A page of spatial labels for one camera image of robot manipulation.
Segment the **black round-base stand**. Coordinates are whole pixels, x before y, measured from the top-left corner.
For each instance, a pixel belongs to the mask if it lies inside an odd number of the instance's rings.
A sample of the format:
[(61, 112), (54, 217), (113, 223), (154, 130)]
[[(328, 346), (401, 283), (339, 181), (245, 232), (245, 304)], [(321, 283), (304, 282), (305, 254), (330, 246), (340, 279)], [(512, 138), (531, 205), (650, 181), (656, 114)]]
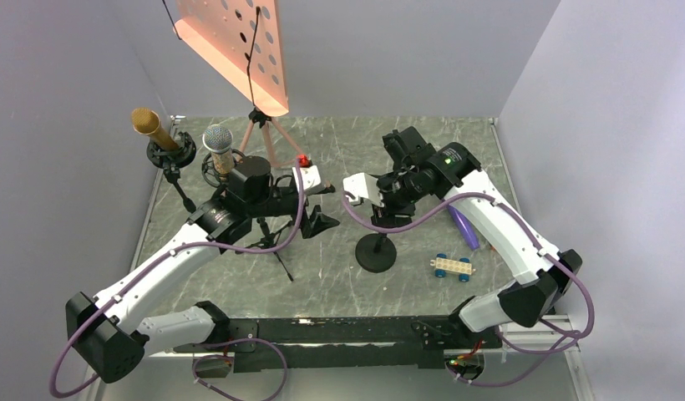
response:
[[(371, 217), (371, 223), (382, 228), (398, 228), (411, 222), (409, 216), (374, 214)], [(397, 258), (397, 249), (387, 234), (373, 233), (363, 236), (357, 242), (354, 255), (363, 270), (378, 274), (393, 266)]]
[(413, 126), (401, 131), (394, 129), (391, 133), (384, 135), (382, 140), (384, 149), (393, 161), (394, 170), (399, 170), (404, 166), (418, 165), (436, 152), (436, 149)]

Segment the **purple microphone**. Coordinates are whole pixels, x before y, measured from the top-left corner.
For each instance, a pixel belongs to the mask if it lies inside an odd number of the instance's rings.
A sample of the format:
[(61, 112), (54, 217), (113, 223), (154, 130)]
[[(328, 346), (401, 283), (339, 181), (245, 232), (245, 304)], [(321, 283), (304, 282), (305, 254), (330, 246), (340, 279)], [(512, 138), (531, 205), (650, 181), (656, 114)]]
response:
[(459, 230), (461, 236), (464, 238), (467, 246), (472, 250), (477, 250), (480, 248), (480, 241), (475, 234), (474, 228), (472, 227), (469, 220), (453, 206), (447, 206), (447, 211), (450, 214), (454, 224)]

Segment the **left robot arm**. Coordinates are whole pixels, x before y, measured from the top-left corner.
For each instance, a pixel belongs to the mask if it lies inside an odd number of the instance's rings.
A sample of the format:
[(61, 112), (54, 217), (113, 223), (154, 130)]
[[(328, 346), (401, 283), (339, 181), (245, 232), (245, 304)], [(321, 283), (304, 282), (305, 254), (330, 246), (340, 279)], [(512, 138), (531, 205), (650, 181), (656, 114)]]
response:
[(214, 303), (202, 301), (182, 312), (151, 316), (160, 299), (176, 284), (226, 251), (272, 253), (281, 245), (240, 247), (256, 219), (290, 216), (304, 238), (338, 226), (315, 206), (306, 213), (309, 169), (293, 169), (288, 185), (268, 178), (262, 188), (244, 189), (253, 173), (265, 172), (264, 159), (246, 157), (233, 171), (229, 188), (201, 204), (176, 234), (150, 259), (115, 284), (88, 296), (79, 292), (65, 305), (68, 345), (94, 370), (96, 378), (114, 383), (153, 353), (189, 343), (215, 351), (231, 337), (230, 318)]

